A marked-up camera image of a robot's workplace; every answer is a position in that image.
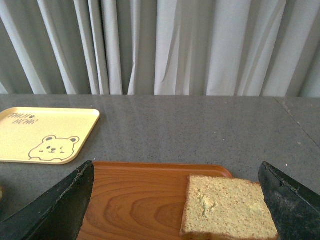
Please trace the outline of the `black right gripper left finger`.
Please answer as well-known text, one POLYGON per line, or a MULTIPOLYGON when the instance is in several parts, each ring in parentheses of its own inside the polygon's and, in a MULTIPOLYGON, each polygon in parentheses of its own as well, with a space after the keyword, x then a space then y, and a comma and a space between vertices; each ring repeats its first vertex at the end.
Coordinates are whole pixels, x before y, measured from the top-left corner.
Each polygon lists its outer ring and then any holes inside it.
POLYGON ((75 240, 91 199, 95 169, 86 161, 58 184, 0 223, 2 240, 75 240))

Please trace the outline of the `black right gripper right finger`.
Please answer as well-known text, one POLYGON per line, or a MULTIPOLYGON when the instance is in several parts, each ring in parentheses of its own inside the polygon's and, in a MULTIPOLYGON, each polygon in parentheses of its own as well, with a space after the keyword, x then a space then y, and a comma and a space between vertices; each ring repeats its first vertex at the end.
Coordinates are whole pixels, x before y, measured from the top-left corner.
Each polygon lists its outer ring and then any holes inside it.
POLYGON ((282 240, 320 238, 320 196, 264 161, 258 170, 264 201, 282 240))

